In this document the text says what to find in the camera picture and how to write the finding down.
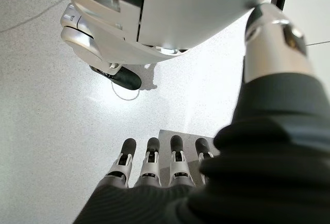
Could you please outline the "right robot hand dark glove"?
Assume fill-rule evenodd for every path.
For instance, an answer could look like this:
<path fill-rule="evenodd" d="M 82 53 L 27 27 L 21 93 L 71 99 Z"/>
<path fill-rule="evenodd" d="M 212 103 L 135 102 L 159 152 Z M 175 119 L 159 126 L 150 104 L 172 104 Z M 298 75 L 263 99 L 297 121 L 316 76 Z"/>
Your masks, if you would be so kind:
<path fill-rule="evenodd" d="M 160 143 L 149 139 L 141 174 L 128 187 L 136 142 L 124 141 L 76 223 L 329 223 L 329 100 L 304 36 L 273 4 L 254 8 L 230 125 L 195 148 L 196 187 L 183 140 L 170 140 L 170 181 L 160 185 Z"/>

